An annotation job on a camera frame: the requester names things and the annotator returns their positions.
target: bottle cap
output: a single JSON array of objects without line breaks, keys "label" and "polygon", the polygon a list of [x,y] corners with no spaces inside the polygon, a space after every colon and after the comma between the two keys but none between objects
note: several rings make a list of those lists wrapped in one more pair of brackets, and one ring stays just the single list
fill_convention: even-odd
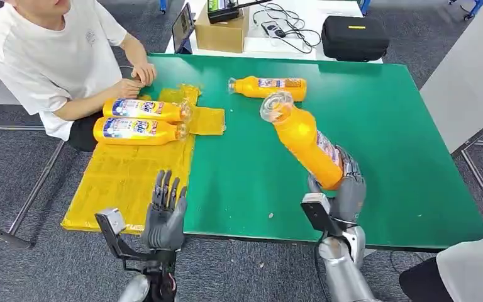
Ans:
[{"label": "bottle cap", "polygon": [[228,93],[236,93],[236,79],[233,77],[228,79]]},{"label": "bottle cap", "polygon": [[186,124],[177,125],[177,131],[175,133],[177,140],[183,140],[186,136],[188,136],[188,126]]},{"label": "bottle cap", "polygon": [[272,93],[264,99],[260,107],[260,116],[271,123],[277,121],[284,113],[290,112],[293,98],[287,91]]},{"label": "bottle cap", "polygon": [[192,110],[187,102],[180,104],[180,117],[183,121],[188,122],[191,119]]}]

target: bottle label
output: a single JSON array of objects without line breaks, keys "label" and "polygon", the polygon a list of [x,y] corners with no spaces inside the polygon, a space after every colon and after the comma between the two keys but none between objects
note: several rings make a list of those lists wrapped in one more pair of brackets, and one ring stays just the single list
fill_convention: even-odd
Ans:
[{"label": "bottle label", "polygon": [[163,102],[118,99],[114,102],[112,113],[116,116],[140,117],[141,115],[160,115],[163,108]]},{"label": "bottle label", "polygon": [[301,87],[301,79],[258,79],[260,87],[276,87],[276,88],[299,88]]},{"label": "bottle label", "polygon": [[157,133],[157,127],[157,121],[108,118],[103,127],[103,135],[108,138],[152,137]]},{"label": "bottle label", "polygon": [[319,132],[318,130],[318,138],[317,138],[317,143],[318,147],[330,157],[332,162],[337,165],[338,167],[340,166],[340,151],[332,146],[330,141],[326,136],[323,135],[323,133]]}]

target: gray carpet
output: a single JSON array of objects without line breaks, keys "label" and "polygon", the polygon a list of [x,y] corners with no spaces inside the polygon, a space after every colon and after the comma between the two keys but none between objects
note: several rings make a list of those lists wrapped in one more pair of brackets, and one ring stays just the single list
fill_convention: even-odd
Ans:
[{"label": "gray carpet", "polygon": [[[101,2],[154,52],[163,52],[169,24],[182,6],[182,0],[170,1],[163,16],[155,1]],[[445,3],[406,9],[375,3],[370,15],[379,18],[392,37],[384,60],[406,64],[418,87],[466,27],[459,8]],[[121,53],[116,55],[124,60]],[[0,106],[0,123],[10,121],[39,123],[17,106]],[[1,228],[10,226],[56,144],[43,133],[0,131]],[[483,147],[474,147],[471,153],[483,171]],[[89,157],[64,147],[19,230],[20,236],[36,242],[33,249],[15,250],[0,242],[0,301],[116,301],[134,275],[122,271],[100,234],[60,227]],[[456,157],[455,163],[483,215],[482,191],[463,160]],[[140,246],[138,237],[125,239]],[[389,257],[390,252],[374,252],[362,272],[379,299],[407,301]],[[406,252],[394,253],[393,260],[399,272],[419,263],[417,256]],[[182,301],[323,301],[309,245],[188,238],[177,262],[177,277]]]}]

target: detergent bottle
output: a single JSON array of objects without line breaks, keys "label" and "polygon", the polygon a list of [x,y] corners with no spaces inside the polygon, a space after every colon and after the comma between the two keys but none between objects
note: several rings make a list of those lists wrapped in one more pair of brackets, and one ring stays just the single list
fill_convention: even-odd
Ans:
[{"label": "detergent bottle", "polygon": [[110,99],[103,106],[104,117],[150,118],[157,121],[188,121],[187,103],[175,104],[139,99]]},{"label": "detergent bottle", "polygon": [[300,102],[306,96],[305,79],[267,79],[254,76],[228,81],[231,93],[240,93],[248,98],[267,98],[273,92],[287,91],[295,102]]},{"label": "detergent bottle", "polygon": [[336,189],[343,176],[340,151],[316,128],[310,112],[293,105],[289,92],[281,91],[264,99],[261,117],[273,123],[280,142],[326,190]]},{"label": "detergent bottle", "polygon": [[93,135],[99,143],[108,145],[164,145],[185,138],[187,127],[166,121],[100,118],[95,122]]}]

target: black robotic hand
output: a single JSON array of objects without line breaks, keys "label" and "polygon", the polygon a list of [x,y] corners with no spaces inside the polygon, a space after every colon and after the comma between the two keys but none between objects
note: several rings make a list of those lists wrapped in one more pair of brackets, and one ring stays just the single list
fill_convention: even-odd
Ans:
[{"label": "black robotic hand", "polygon": [[177,202],[180,179],[177,177],[173,180],[172,189],[169,191],[170,179],[171,171],[160,170],[155,183],[153,200],[147,209],[142,237],[150,249],[180,250],[184,242],[186,187],[181,189]]},{"label": "black robotic hand", "polygon": [[[338,186],[336,197],[327,197],[330,204],[329,216],[336,221],[356,225],[358,214],[364,205],[365,181],[357,161],[345,149],[340,146],[336,148],[340,151],[343,162],[343,178]],[[308,187],[312,193],[321,192],[319,183],[312,175],[308,176]]]}]

